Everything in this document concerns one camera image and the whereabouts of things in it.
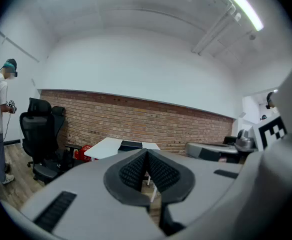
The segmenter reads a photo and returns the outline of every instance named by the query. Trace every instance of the white desk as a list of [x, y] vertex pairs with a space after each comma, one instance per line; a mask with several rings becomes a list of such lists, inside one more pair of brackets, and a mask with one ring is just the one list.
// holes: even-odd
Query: white desk
[[[91, 147], [87, 151], [85, 151], [84, 155], [91, 157], [91, 160], [94, 159], [103, 159], [112, 157], [117, 155], [118, 149], [121, 146], [122, 141], [126, 141], [126, 139], [118, 139], [118, 138], [104, 138], [101, 142], [97, 143], [95, 146]], [[142, 142], [143, 149], [151, 149], [151, 150], [160, 150], [160, 148], [156, 145], [156, 143], [150, 142]], [[147, 185], [150, 184], [151, 177], [148, 176]], [[152, 193], [152, 197], [150, 202], [154, 201], [156, 195], [157, 187], [154, 185], [154, 192]]]

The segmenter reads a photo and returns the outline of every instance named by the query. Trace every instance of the white wall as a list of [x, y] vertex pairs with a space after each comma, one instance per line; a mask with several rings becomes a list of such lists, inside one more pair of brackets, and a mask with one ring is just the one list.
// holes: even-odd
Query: white wall
[[[38, 98], [39, 91], [34, 86], [37, 82], [43, 65], [55, 40], [41, 32], [21, 11], [12, 6], [0, 20], [0, 68], [7, 59], [15, 59], [17, 62], [18, 77], [7, 80], [7, 101], [13, 100], [16, 104], [16, 114], [11, 115], [5, 141], [18, 140], [20, 138], [20, 114], [27, 111], [29, 98]], [[3, 114], [4, 134], [8, 123], [9, 114]]]
[[241, 124], [241, 130], [244, 129], [246, 131], [249, 131], [249, 129], [252, 128], [253, 125], [254, 124], [252, 122], [243, 120]]
[[243, 96], [276, 89], [292, 71], [292, 47], [286, 45], [261, 52], [236, 71], [238, 91]]
[[267, 104], [261, 104], [259, 105], [259, 117], [262, 118], [263, 115], [266, 115], [266, 117], [271, 117], [272, 116], [272, 108], [267, 109], [266, 108]]
[[260, 106], [252, 96], [247, 96], [242, 99], [242, 107], [243, 112], [246, 113], [243, 119], [253, 124], [258, 124], [260, 121]]
[[132, 28], [62, 39], [40, 89], [81, 90], [176, 104], [236, 118], [241, 98], [230, 70], [171, 36]]

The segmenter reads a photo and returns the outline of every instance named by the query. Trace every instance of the cable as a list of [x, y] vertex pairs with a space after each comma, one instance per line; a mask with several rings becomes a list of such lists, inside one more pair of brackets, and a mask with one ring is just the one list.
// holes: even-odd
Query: cable
[[9, 114], [9, 119], [8, 119], [8, 123], [7, 123], [7, 127], [6, 127], [6, 132], [5, 132], [5, 137], [2, 139], [2, 142], [4, 142], [4, 140], [6, 139], [6, 134], [7, 134], [7, 130], [8, 130], [8, 125], [10, 123], [10, 120], [11, 120], [11, 113]]

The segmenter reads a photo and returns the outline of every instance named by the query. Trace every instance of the chair headrest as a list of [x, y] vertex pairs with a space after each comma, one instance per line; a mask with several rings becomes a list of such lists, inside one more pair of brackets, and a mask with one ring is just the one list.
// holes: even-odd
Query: chair headrest
[[29, 98], [27, 113], [31, 116], [48, 116], [52, 112], [51, 104], [42, 99]]
[[62, 106], [53, 106], [51, 109], [51, 113], [55, 116], [62, 116], [65, 108]]

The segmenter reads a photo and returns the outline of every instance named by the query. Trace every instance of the black office chair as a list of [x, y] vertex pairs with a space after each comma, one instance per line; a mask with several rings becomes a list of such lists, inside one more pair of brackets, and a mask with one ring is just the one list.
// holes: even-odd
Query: black office chair
[[56, 138], [65, 122], [65, 117], [63, 116], [64, 110], [65, 108], [62, 106], [54, 106], [51, 109], [51, 114], [54, 116], [54, 119], [55, 119], [54, 132], [55, 132]]
[[[29, 106], [34, 106], [34, 104], [38, 103], [38, 102], [35, 102], [35, 100], [36, 99], [30, 98], [29, 99]], [[32, 113], [31, 111], [29, 111], [29, 109], [34, 110], [33, 107], [28, 108], [29, 113]], [[62, 106], [54, 106], [53, 108], [51, 108], [51, 114], [54, 117], [54, 135], [56, 138], [57, 138], [58, 133], [59, 133], [60, 129], [62, 128], [64, 121], [65, 121], [65, 117], [63, 116], [64, 110], [65, 110], [65, 108]], [[33, 161], [29, 161], [27, 163], [27, 166], [31, 167], [31, 164], [33, 164], [33, 163], [34, 163]]]
[[[34, 180], [42, 180], [45, 184], [81, 163], [73, 159], [74, 150], [81, 146], [69, 144], [65, 146], [69, 151], [58, 150], [57, 134], [65, 120], [59, 116], [52, 114], [49, 102], [29, 98], [28, 111], [19, 118], [24, 151], [33, 159]], [[55, 124], [55, 117], [60, 119], [57, 120], [59, 126]]]

